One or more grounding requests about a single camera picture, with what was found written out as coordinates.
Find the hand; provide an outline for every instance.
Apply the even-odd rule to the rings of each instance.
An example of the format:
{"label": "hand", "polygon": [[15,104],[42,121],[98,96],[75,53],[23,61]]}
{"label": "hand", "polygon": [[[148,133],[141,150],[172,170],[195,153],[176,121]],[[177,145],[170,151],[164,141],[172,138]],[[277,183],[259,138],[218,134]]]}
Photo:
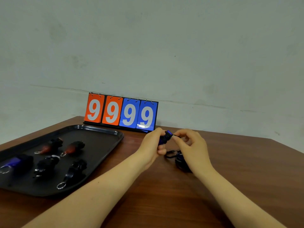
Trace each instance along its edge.
{"label": "hand", "polygon": [[[185,161],[195,176],[213,169],[209,159],[206,141],[198,132],[182,129],[175,132],[174,135],[176,136],[172,136],[172,139],[179,146]],[[185,137],[185,141],[189,141],[190,145],[186,144],[178,136]]]}
{"label": "hand", "polygon": [[157,157],[166,154],[165,145],[158,145],[159,137],[164,135],[165,131],[157,128],[144,137],[136,152],[140,159],[144,161],[144,170],[148,169]]}

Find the table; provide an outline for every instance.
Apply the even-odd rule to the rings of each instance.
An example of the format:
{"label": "table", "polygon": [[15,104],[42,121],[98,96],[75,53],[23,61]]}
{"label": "table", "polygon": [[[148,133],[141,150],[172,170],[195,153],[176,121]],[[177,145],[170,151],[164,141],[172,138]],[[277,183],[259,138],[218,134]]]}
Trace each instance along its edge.
{"label": "table", "polygon": [[[0,150],[65,126],[78,116],[0,145]],[[177,128],[163,127],[175,132]],[[93,172],[93,180],[134,153],[144,134],[125,138]],[[199,131],[215,169],[288,228],[304,224],[304,154],[270,139]],[[169,141],[167,149],[176,149]],[[0,227],[21,227],[62,197],[36,198],[0,189]],[[233,227],[212,195],[174,160],[158,158],[134,182],[101,227]]]}

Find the black tray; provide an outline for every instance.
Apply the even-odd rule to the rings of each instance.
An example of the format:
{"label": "black tray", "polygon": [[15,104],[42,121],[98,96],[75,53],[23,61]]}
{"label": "black tray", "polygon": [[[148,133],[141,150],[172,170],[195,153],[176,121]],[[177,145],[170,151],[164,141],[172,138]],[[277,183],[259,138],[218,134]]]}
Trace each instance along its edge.
{"label": "black tray", "polygon": [[[54,174],[49,179],[33,178],[36,164],[46,156],[49,156],[49,154],[34,154],[34,152],[41,150],[47,141],[57,137],[63,139],[63,146],[59,148],[58,153],[55,155],[60,156],[66,147],[74,141],[83,141],[85,147],[78,156],[67,154],[61,157],[59,163],[55,166]],[[0,174],[0,188],[39,197],[70,191],[84,182],[123,138],[124,134],[116,130],[87,125],[73,125],[5,149],[0,152],[0,167],[7,163],[10,158],[20,153],[33,156],[34,165],[31,170],[23,175],[15,175],[13,172]],[[78,159],[84,159],[88,163],[87,169],[83,171],[84,178],[77,184],[58,190],[56,188],[57,185],[62,182],[73,161]]]}

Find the gray wall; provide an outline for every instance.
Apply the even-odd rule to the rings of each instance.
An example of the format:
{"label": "gray wall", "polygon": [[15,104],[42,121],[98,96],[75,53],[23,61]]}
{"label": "gray wall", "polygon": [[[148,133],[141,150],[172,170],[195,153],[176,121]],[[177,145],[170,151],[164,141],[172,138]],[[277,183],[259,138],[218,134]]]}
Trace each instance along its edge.
{"label": "gray wall", "polygon": [[84,115],[92,91],[303,152],[303,38],[303,0],[0,0],[0,143]]}

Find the number card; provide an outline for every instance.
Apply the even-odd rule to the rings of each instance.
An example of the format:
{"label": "number card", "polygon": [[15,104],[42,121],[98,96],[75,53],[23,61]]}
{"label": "number card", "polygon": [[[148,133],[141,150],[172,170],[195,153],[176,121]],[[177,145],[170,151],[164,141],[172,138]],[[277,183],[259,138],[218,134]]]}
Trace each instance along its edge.
{"label": "number card", "polygon": [[119,125],[123,127],[136,128],[140,100],[125,98],[120,115]]}
{"label": "number card", "polygon": [[140,101],[136,128],[149,131],[154,130],[157,106],[157,102],[147,100]]}
{"label": "number card", "polygon": [[122,97],[107,96],[102,123],[118,126],[122,104]]}
{"label": "number card", "polygon": [[85,121],[100,123],[104,95],[89,93]]}

